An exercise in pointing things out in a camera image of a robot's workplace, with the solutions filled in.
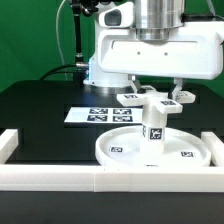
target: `white border frame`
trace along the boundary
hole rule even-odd
[[[6,130],[0,136],[1,191],[224,192],[224,167],[4,164],[18,144],[17,130]]]

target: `metal cylinder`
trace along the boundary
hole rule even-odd
[[[134,0],[134,4],[140,40],[166,40],[169,29],[182,25],[185,0]]]

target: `green wall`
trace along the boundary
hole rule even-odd
[[[62,0],[0,1],[0,92],[20,80],[37,80],[61,65],[55,18]],[[217,14],[224,15],[223,0],[213,0]],[[206,0],[186,0],[187,12],[208,12]],[[82,18],[85,60],[94,52],[93,19]],[[60,36],[66,63],[74,62],[75,42],[72,11],[65,5]],[[214,81],[198,81],[224,97],[224,75]]]

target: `black table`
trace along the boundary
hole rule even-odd
[[[171,84],[156,83],[159,91]],[[187,84],[197,100],[170,115],[168,126],[224,139],[224,100]],[[118,125],[64,124],[71,106],[121,107],[114,95],[73,82],[23,81],[0,94],[0,130],[18,128],[20,145],[8,164],[97,165],[95,140]],[[223,223],[220,193],[0,192],[1,223]]]

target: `round tray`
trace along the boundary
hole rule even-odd
[[[176,129],[165,128],[164,153],[140,152],[142,126],[105,132],[96,141],[96,158],[104,166],[209,166],[211,153],[201,139]]]

